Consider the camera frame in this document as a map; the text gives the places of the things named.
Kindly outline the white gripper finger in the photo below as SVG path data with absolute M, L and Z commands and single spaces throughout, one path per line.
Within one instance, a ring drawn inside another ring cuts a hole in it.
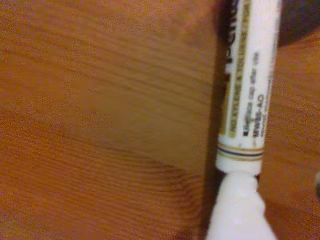
M 265 211 L 258 180 L 247 172 L 230 172 L 219 186 L 205 239 L 276 240 Z

